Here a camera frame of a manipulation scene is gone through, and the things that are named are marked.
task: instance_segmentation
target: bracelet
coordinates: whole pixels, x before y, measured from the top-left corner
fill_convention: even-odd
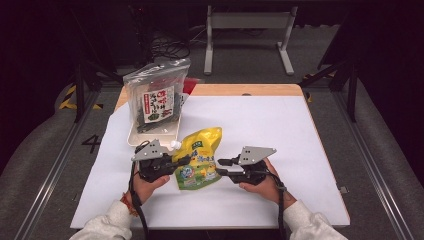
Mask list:
[[[134,207],[131,205],[130,202],[128,202],[128,199],[125,197],[125,193],[122,193],[121,202],[127,205],[128,211],[130,212],[130,215],[133,215],[135,217],[138,217],[137,211],[134,209]]]

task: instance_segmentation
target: transparent zip bag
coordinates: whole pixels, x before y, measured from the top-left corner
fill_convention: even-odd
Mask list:
[[[136,133],[166,133],[169,123],[179,122],[190,64],[188,58],[152,63],[123,77]]]

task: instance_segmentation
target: white metal frame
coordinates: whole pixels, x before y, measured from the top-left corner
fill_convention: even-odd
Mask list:
[[[212,74],[213,41],[212,29],[214,28],[284,28],[284,39],[277,42],[284,68],[288,75],[293,75],[293,67],[287,54],[287,44],[289,42],[293,23],[296,18],[297,7],[292,7],[290,12],[212,12],[212,7],[208,6],[207,15],[207,46],[205,56],[204,74]]]

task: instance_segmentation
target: dark wall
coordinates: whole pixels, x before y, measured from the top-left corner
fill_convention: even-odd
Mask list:
[[[0,4],[0,172],[21,141],[54,114],[72,64],[42,1]]]
[[[424,185],[424,9],[397,5],[363,59],[360,78]]]

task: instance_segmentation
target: white tabletop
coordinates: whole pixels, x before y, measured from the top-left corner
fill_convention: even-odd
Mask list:
[[[288,190],[334,226],[350,224],[309,109],[302,96],[191,96],[183,106],[178,139],[222,127],[215,159],[236,157],[243,146],[276,148],[269,157]],[[127,143],[129,108],[109,119],[96,162],[71,228],[106,213],[128,187],[134,147]],[[278,206],[223,177],[196,191],[180,191],[175,176],[143,205],[150,229],[278,228]],[[141,227],[134,218],[132,227]]]

